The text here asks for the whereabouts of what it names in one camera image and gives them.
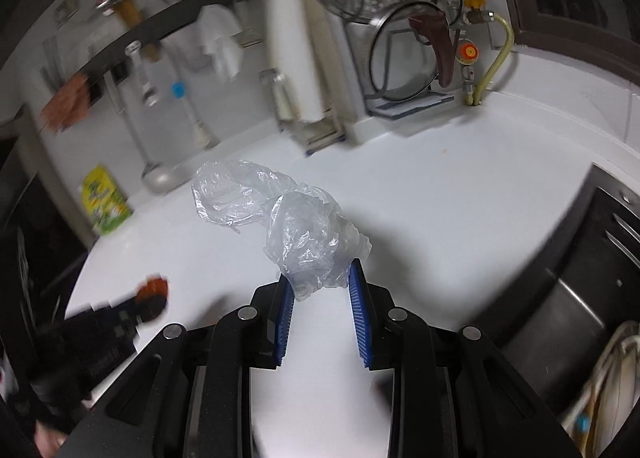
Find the person's hand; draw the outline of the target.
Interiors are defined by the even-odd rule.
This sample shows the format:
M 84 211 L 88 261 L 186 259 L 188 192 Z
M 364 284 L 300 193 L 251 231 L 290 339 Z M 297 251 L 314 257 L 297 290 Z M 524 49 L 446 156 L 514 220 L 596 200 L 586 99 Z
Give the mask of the person's hand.
M 42 458 L 55 458 L 67 438 L 65 433 L 36 422 L 34 442 Z

